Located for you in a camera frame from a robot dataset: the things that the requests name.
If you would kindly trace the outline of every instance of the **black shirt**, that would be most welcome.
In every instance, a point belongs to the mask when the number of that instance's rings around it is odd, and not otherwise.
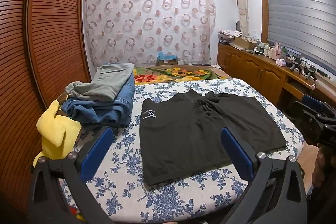
[[[286,147],[278,125],[255,97],[177,93],[154,103],[145,99],[140,118],[140,146],[147,185],[186,177],[230,164],[221,130],[239,133],[256,152]]]

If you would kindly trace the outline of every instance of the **gray folded garment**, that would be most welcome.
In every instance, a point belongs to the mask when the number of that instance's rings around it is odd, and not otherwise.
[[[70,97],[87,101],[110,102],[133,72],[134,64],[107,64],[97,68],[90,83],[70,83],[65,91]]]

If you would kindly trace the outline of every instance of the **hand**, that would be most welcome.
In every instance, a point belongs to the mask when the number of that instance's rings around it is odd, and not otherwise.
[[[314,187],[321,187],[322,183],[325,180],[325,174],[324,174],[324,166],[326,163],[325,157],[322,152],[322,145],[319,143],[318,147],[320,148],[316,161],[315,161],[315,169],[311,176],[311,182],[313,183]],[[336,168],[336,155],[333,155],[331,157],[331,166],[333,168]]]

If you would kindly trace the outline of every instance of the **shirt logo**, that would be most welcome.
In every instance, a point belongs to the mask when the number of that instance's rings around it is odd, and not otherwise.
[[[156,116],[154,115],[155,111],[154,110],[146,110],[145,112],[143,112],[142,114],[145,115],[145,117],[143,117],[142,119],[146,119],[146,118],[149,118],[149,117],[153,117],[153,118],[156,118]]]

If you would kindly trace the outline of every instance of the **yellow towel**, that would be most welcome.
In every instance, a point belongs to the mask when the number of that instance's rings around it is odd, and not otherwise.
[[[56,115],[58,109],[59,102],[55,100],[36,123],[37,130],[42,135],[42,152],[35,157],[34,167],[41,156],[56,160],[65,158],[73,151],[81,125],[69,117]]]

